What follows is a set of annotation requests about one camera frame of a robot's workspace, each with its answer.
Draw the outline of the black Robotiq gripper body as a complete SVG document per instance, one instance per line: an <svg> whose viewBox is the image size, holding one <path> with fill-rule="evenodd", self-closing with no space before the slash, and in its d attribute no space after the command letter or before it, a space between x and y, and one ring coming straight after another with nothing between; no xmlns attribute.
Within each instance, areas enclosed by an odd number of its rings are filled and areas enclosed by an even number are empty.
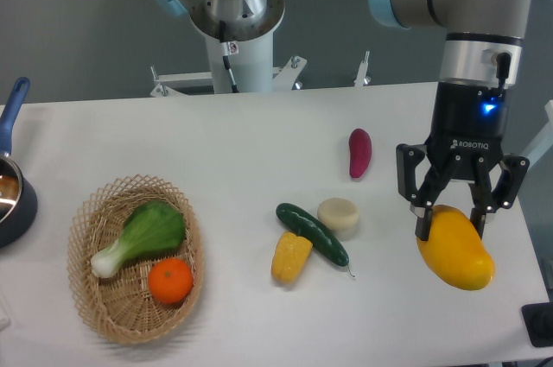
<svg viewBox="0 0 553 367"><path fill-rule="evenodd" d="M425 183L439 188L451 180L489 183L504 156L508 113L505 90L440 82L425 142L430 163Z"/></svg>

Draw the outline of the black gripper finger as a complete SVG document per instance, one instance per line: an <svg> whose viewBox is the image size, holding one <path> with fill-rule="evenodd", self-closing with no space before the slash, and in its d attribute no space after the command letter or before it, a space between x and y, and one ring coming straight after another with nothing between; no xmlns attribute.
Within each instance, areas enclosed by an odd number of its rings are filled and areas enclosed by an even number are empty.
<svg viewBox="0 0 553 367"><path fill-rule="evenodd" d="M431 166L420 186L416 183L416 169L427 157L419 146L405 143L396 146L397 190L410 202L416 215L416 237L428 241L434 217L434 205L459 168L459 153L451 151L441 168Z"/></svg>
<svg viewBox="0 0 553 367"><path fill-rule="evenodd" d="M469 184L473 208L470 221L479 237L483 236L487 216L498 209L509 209L518 196L530 166L530 160L519 155L505 155L500 161L500 176L492 187L487 160L483 155L473 160L474 181Z"/></svg>

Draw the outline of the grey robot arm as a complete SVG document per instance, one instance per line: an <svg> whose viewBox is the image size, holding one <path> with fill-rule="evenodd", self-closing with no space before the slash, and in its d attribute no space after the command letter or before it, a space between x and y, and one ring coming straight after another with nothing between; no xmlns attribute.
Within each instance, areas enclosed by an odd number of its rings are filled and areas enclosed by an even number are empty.
<svg viewBox="0 0 553 367"><path fill-rule="evenodd" d="M206 40L217 93L270 92L274 30L283 0L156 0L172 16L189 16ZM436 200L451 180L466 181L470 220L482 232L489 214L511 207L529 162L501 148L531 0L368 0L373 18L394 28L447 30L429 136L397 146L399 193L427 240Z"/></svg>

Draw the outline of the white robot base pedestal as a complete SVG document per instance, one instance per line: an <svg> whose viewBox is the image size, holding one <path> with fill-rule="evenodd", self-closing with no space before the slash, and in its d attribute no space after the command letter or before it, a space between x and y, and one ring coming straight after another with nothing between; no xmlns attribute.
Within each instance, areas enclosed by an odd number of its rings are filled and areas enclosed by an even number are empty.
<svg viewBox="0 0 553 367"><path fill-rule="evenodd" d="M204 35L215 94L273 90L273 32L248 41Z"/></svg>

